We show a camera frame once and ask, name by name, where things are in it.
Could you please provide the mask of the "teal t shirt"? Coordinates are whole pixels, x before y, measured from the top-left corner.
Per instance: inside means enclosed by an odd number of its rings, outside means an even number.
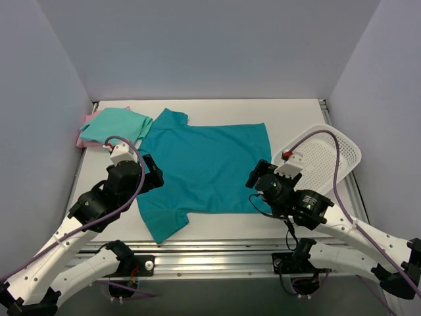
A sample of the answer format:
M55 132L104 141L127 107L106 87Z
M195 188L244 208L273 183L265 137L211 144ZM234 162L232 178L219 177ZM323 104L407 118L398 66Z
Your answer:
M266 209L246 187L257 163L271 159L266 126L190 126L185 113L165 109L140 150L163 172L164 185L137 197L143 222L160 244L189 223L189 213L253 214Z

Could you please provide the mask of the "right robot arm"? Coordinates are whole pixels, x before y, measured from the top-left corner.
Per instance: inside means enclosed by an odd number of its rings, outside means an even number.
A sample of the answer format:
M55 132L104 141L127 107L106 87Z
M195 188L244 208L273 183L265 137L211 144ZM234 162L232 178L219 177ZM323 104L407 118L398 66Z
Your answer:
M298 271L311 267L354 273L369 278L391 295L412 300L420 295L420 239L406 240L383 232L348 214L340 201L312 190L296 190L302 174L281 173L261 159L246 182L271 212L268 217L327 234L349 245L341 250L303 238L292 255Z

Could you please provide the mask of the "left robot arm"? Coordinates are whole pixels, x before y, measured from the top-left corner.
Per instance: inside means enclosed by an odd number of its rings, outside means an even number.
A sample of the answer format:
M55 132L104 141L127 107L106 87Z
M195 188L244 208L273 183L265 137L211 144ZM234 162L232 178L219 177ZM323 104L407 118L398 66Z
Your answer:
M155 258L135 256L122 241L101 246L94 256L67 269L74 256L127 211L138 194L160 188L163 173L150 155L144 172L135 157L107 167L108 177L82 194L60 227L31 263L1 281L1 305L8 315L55 315L71 296L107 276L130 277L125 291L135 290L137 277L151 277Z

